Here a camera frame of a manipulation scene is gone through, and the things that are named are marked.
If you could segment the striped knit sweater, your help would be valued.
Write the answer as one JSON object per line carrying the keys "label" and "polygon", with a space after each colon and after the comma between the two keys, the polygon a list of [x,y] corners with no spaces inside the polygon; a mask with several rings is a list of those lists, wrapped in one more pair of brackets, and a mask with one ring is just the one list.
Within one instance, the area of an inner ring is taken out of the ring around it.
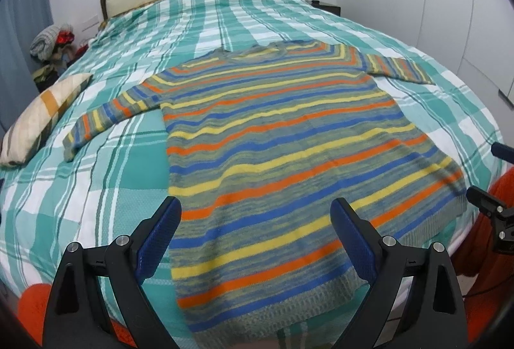
{"label": "striped knit sweater", "polygon": [[318,40],[217,49],[87,112],[65,136],[72,160],[109,127],[162,112],[168,192],[182,205],[171,274],[198,346],[262,338],[352,298],[361,282],[330,223],[336,198],[411,246],[465,211],[460,167],[376,76],[431,83],[413,61]]}

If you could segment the clothes pile beside bed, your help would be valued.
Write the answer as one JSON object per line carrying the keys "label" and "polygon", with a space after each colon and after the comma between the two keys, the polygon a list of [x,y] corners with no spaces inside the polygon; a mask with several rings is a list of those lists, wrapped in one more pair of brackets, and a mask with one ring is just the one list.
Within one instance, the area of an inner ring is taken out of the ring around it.
{"label": "clothes pile beside bed", "polygon": [[32,73],[32,79],[42,93],[53,85],[58,78],[89,48],[89,41],[75,44],[75,34],[70,24],[50,25],[34,38],[30,56],[40,67]]}

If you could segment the cream orange striped pillow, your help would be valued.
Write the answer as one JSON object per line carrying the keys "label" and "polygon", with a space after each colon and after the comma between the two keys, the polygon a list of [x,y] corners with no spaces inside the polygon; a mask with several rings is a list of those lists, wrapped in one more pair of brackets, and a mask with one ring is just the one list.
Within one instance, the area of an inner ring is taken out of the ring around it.
{"label": "cream orange striped pillow", "polygon": [[8,129],[1,143],[1,167],[27,164],[43,147],[66,110],[89,85],[91,73],[78,73],[44,90]]}

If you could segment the teal plaid bed cover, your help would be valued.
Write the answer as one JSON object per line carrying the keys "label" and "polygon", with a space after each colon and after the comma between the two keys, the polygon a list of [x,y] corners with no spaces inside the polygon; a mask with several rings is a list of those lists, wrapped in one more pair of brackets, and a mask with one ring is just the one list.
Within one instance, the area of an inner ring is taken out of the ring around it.
{"label": "teal plaid bed cover", "polygon": [[[78,118],[154,74],[214,50],[239,52],[308,40],[419,64],[430,84],[376,76],[377,86],[458,164],[465,190],[487,188],[504,173],[504,164],[491,152],[492,143],[502,138],[491,112],[455,73],[415,47],[303,0],[160,0],[108,21],[68,71],[68,76],[91,73],[89,85],[25,166],[2,170],[1,278],[7,288],[20,295],[31,285],[50,283],[69,243],[107,245],[152,215],[170,195],[167,132],[159,108],[109,127],[66,160],[65,136]],[[476,216],[465,203],[461,215],[421,246],[433,240],[457,246]],[[177,302],[170,250],[171,244],[144,288],[179,345],[202,348]],[[355,312],[365,289],[360,282],[344,305],[235,344],[261,339],[294,348],[325,344]]]}

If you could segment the orange fleece clothing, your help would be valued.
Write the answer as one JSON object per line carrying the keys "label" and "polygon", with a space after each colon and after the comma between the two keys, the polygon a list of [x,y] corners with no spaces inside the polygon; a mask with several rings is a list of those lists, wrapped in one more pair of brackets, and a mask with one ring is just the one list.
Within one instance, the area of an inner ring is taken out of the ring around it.
{"label": "orange fleece clothing", "polygon": [[468,339],[477,340],[513,292],[513,257],[493,252],[490,220],[479,214],[451,256],[456,275],[475,279],[465,293]]}

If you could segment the white wardrobe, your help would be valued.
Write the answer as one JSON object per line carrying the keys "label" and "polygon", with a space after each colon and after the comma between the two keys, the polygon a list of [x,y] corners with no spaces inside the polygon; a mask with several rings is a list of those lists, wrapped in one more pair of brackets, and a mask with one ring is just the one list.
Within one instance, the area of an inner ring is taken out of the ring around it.
{"label": "white wardrobe", "polygon": [[338,0],[343,17],[427,53],[459,76],[513,135],[509,0]]}

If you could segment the dark bedside table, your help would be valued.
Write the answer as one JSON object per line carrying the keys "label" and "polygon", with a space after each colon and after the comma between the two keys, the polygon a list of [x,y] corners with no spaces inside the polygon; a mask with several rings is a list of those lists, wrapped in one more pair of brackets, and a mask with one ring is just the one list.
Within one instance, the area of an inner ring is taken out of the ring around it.
{"label": "dark bedside table", "polygon": [[312,0],[310,4],[320,10],[323,10],[327,13],[334,14],[335,16],[340,17],[341,16],[341,8],[340,6],[336,4],[329,4],[325,2],[321,2],[319,0]]}

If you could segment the blue curtain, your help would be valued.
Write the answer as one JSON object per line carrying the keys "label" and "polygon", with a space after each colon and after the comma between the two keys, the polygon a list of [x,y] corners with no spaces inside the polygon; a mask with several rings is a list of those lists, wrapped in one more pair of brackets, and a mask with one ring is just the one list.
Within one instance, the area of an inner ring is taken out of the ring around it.
{"label": "blue curtain", "polygon": [[49,0],[1,0],[1,133],[38,96],[30,47],[52,23]]}

